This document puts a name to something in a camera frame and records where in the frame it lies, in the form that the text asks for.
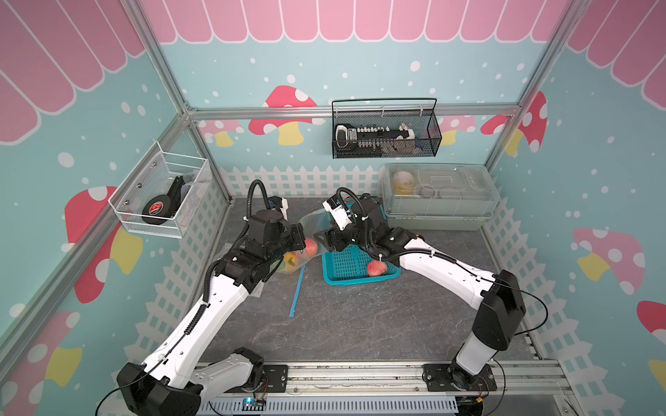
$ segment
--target yellow mushroom stem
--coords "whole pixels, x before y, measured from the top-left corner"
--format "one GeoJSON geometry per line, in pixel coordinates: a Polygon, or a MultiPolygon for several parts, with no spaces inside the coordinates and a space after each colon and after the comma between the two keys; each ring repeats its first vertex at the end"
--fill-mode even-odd
{"type": "Polygon", "coordinates": [[[278,127],[280,137],[278,137],[278,144],[282,146],[298,146],[303,143],[303,135],[298,130],[298,121],[288,122],[278,127]]]}
{"type": "Polygon", "coordinates": [[[229,137],[229,133],[221,131],[215,135],[215,144],[217,147],[229,147],[234,144],[234,141],[229,137]]]}
{"type": "Polygon", "coordinates": [[[456,142],[456,130],[449,130],[442,133],[440,146],[449,146],[456,142]]]}
{"type": "Polygon", "coordinates": [[[513,135],[511,136],[511,140],[509,140],[509,144],[506,145],[506,154],[509,156],[515,156],[518,154],[518,145],[520,144],[520,140],[525,137],[525,134],[520,131],[516,130],[513,132],[513,135]]]}

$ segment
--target black wire mesh basket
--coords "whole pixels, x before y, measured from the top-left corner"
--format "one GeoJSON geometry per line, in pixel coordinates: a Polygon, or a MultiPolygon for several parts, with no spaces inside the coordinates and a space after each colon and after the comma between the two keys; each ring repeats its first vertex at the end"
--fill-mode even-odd
{"type": "Polygon", "coordinates": [[[351,99],[331,102],[333,159],[435,156],[442,133],[437,99],[351,99]]]}

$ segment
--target gray storage box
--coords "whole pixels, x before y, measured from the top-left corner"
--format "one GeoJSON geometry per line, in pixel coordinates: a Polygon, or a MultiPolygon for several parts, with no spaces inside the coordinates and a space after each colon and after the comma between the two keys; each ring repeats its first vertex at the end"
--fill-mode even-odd
{"type": "Polygon", "coordinates": [[[478,230],[500,201],[476,165],[387,164],[382,192],[389,225],[415,230],[478,230]]]}

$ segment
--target mounting plate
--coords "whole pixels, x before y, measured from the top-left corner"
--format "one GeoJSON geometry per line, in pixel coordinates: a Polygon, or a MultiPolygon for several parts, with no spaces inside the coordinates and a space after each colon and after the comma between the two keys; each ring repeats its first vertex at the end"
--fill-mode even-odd
{"type": "MultiPolygon", "coordinates": [[[[264,365],[264,377],[268,379],[267,393],[284,393],[287,388],[287,375],[288,367],[286,365],[264,365]]],[[[258,392],[264,391],[264,382],[259,385],[256,390],[258,392]]],[[[234,387],[225,391],[225,393],[248,393],[240,387],[234,387]]]]}
{"type": "MultiPolygon", "coordinates": [[[[448,371],[449,364],[423,364],[423,381],[428,386],[428,391],[461,391],[454,384],[453,377],[448,371]]],[[[481,391],[487,393],[488,390],[496,391],[498,389],[494,376],[488,364],[478,375],[477,386],[481,391]]]]}

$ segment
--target blue stick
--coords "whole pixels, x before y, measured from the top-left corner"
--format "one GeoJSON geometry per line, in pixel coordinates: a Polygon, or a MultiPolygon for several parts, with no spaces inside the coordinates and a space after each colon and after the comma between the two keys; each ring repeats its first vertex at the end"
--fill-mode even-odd
{"type": "Polygon", "coordinates": [[[296,310],[296,301],[298,300],[298,292],[300,292],[300,284],[303,282],[303,273],[305,273],[305,266],[300,268],[300,276],[298,277],[298,285],[296,285],[296,293],[294,294],[294,303],[292,303],[292,310],[289,313],[289,317],[294,317],[294,311],[296,310]]]}

